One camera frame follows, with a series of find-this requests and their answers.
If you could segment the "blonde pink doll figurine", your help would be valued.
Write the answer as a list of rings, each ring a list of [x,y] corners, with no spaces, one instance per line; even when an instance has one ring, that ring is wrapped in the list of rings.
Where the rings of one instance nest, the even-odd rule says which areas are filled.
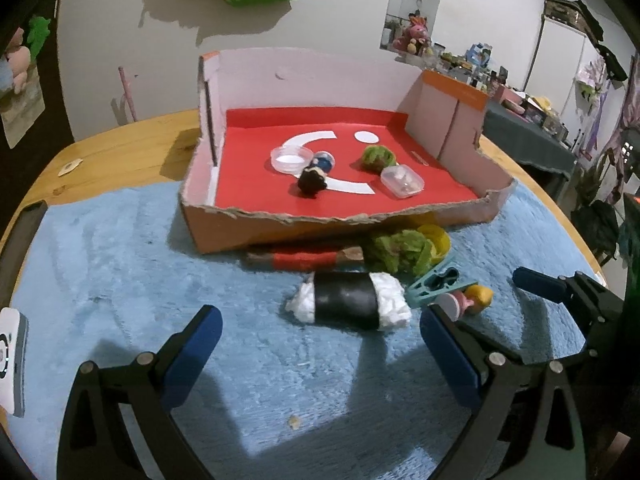
[[[457,322],[465,313],[480,314],[491,305],[494,292],[483,285],[471,285],[466,289],[445,292],[436,297],[435,304],[440,307],[451,322]]]

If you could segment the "small clear plastic container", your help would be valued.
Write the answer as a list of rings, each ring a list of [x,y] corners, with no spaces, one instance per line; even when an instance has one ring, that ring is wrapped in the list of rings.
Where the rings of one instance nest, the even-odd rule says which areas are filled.
[[[423,192],[423,179],[407,165],[388,166],[381,171],[380,179],[397,198],[409,198]]]

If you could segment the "black white sushi plush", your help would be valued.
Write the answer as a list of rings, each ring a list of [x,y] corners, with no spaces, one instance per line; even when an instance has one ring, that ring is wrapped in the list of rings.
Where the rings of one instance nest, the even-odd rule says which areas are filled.
[[[412,319],[405,289],[386,272],[314,272],[284,308],[299,323],[376,332],[407,327]]]

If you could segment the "black-haired blue figurine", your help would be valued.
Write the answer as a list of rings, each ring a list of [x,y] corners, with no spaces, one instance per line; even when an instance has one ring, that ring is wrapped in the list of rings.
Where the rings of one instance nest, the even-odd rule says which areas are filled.
[[[297,187],[303,196],[314,197],[324,191],[328,184],[326,179],[335,166],[335,158],[327,151],[315,152],[310,163],[302,170]]]

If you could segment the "yellow plastic cup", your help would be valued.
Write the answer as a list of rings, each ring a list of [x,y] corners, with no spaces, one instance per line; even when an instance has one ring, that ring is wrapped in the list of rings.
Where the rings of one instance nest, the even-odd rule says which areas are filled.
[[[418,227],[418,231],[422,233],[433,245],[432,263],[442,262],[450,251],[451,240],[448,233],[440,226],[434,224],[424,224]]]

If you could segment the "teal plastic clip toy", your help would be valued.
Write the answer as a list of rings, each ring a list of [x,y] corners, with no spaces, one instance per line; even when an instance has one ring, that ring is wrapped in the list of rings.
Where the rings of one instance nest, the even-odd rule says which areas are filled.
[[[407,304],[420,308],[444,292],[453,292],[460,284],[460,272],[445,258],[406,288]]]

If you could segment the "white square gadget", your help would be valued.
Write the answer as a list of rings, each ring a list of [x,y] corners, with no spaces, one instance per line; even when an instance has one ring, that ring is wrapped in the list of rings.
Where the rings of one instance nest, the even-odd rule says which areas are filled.
[[[0,402],[15,417],[23,417],[24,363],[28,321],[19,310],[3,308],[0,312]]]

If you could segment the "dark cluttered side table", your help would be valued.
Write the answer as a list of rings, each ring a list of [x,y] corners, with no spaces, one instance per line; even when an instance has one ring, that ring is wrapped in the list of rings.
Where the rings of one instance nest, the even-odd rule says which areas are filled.
[[[517,162],[557,202],[574,174],[576,157],[540,127],[495,101],[486,105],[484,136]]]

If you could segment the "light blue fluffy towel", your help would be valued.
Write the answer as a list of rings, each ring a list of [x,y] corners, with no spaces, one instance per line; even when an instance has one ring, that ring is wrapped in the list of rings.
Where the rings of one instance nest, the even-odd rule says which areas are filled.
[[[78,366],[159,349],[206,304],[224,330],[175,421],[218,479],[424,479],[469,411],[416,324],[386,334],[298,324],[302,277],[201,255],[178,188],[125,188],[44,216],[12,304],[28,321],[22,417],[9,432],[32,472],[56,473]]]

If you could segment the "red thread wooden spool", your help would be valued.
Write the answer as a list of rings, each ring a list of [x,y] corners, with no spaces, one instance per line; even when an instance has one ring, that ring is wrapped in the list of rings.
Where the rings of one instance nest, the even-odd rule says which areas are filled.
[[[359,246],[322,250],[282,248],[269,252],[248,252],[245,261],[251,266],[263,266],[277,271],[314,272],[341,266],[358,266],[364,263],[364,255]]]

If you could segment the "black phone on table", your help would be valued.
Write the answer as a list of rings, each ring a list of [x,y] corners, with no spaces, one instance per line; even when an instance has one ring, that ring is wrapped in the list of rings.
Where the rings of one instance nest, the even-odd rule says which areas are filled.
[[[6,238],[1,249],[0,307],[2,308],[10,305],[18,274],[47,210],[48,204],[45,200],[25,206]]]

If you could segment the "cardboard box red interior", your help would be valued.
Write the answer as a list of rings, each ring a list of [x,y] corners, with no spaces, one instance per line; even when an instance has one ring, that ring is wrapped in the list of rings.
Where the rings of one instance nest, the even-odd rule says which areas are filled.
[[[480,151],[488,97],[463,82],[397,62],[293,48],[207,53],[198,61],[201,136],[180,192],[203,254],[368,229],[489,221],[514,180]],[[328,187],[300,194],[270,153],[298,145],[335,158]],[[384,145],[424,181],[397,198],[363,170]]]

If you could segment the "pink stick behind table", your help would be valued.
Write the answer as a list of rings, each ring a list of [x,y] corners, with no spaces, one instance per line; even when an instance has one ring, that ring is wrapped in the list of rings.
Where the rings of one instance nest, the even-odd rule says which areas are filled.
[[[138,120],[138,116],[137,116],[136,108],[134,107],[134,99],[132,98],[130,82],[127,77],[125,67],[119,66],[118,73],[119,73],[120,82],[122,83],[122,94],[124,95],[126,107],[128,107],[131,119],[134,122],[136,122]]]

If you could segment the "pink plush toys hanging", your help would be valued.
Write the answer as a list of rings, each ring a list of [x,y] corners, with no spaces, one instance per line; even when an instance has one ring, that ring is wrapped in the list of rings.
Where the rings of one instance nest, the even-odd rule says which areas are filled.
[[[0,93],[2,96],[13,92],[20,94],[28,81],[30,61],[29,48],[23,44],[24,29],[19,27],[6,50],[1,55]]]

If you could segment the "green plush hanging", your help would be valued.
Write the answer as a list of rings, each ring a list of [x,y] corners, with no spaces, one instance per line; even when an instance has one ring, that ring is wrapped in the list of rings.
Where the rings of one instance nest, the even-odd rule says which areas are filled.
[[[30,58],[35,62],[38,54],[41,52],[44,43],[50,36],[50,18],[41,15],[34,15],[28,23],[29,31],[27,36],[27,45],[30,51]]]

